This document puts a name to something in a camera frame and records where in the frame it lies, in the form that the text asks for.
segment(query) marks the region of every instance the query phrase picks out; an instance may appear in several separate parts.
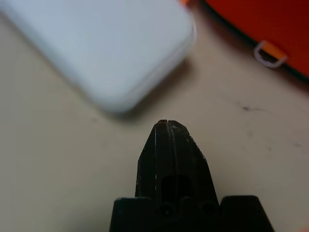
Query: small hole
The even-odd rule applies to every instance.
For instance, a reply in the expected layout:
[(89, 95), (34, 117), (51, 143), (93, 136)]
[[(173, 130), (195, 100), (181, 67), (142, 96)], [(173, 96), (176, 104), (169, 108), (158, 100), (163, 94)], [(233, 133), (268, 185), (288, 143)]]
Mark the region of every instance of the small hole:
[(213, 217), (217, 214), (217, 207), (212, 202), (206, 202), (202, 206), (203, 213), (209, 217)]
[(157, 210), (157, 213), (165, 218), (168, 218), (174, 214), (174, 207), (168, 203), (163, 203)]
[(264, 51), (263, 49), (261, 49), (259, 51), (259, 54), (262, 56), (262, 59), (265, 61), (269, 61), (271, 63), (276, 63), (278, 61), (277, 58), (273, 57), (271, 54), (268, 54), (266, 51)]

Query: orange plastic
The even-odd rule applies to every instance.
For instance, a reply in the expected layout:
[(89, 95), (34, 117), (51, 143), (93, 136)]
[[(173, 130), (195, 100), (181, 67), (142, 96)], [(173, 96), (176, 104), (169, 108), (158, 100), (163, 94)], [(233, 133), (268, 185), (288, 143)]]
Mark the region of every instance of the orange plastic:
[(186, 6), (189, 3), (189, 0), (180, 0), (180, 2)]
[(309, 0), (206, 0), (224, 19), (309, 77)]
[(277, 48), (275, 45), (273, 45), (270, 42), (266, 42), (264, 46), (262, 47), (264, 51), (266, 51), (268, 54), (272, 55), (276, 59), (283, 59), (287, 56), (285, 52), (283, 52), (281, 49)]

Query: black tool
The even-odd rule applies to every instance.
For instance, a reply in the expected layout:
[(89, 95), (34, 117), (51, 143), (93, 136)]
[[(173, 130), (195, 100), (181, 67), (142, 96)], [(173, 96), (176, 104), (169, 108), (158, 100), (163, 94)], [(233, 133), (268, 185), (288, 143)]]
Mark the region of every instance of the black tool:
[(274, 232), (255, 196), (219, 205), (207, 161), (176, 121), (155, 124), (138, 161), (135, 198), (115, 201), (110, 232)]

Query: tabletop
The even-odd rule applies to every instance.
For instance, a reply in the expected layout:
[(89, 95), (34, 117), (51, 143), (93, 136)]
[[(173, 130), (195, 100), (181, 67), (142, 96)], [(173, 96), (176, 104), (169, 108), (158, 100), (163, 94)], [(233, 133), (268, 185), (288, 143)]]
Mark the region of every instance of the tabletop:
[(160, 119), (188, 128), (219, 201), (256, 195), (276, 231), (309, 226), (308, 87), (192, 11), (198, 38), (187, 59), (125, 116), (94, 106), (0, 16), (1, 231), (108, 231), (113, 201), (134, 196)]

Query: white phone case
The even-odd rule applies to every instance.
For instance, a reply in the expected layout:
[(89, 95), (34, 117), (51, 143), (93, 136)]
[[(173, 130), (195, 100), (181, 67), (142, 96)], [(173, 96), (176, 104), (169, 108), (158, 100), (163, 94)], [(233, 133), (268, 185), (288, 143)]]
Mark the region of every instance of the white phone case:
[(195, 37), (177, 0), (3, 0), (1, 11), (107, 111), (133, 108)]

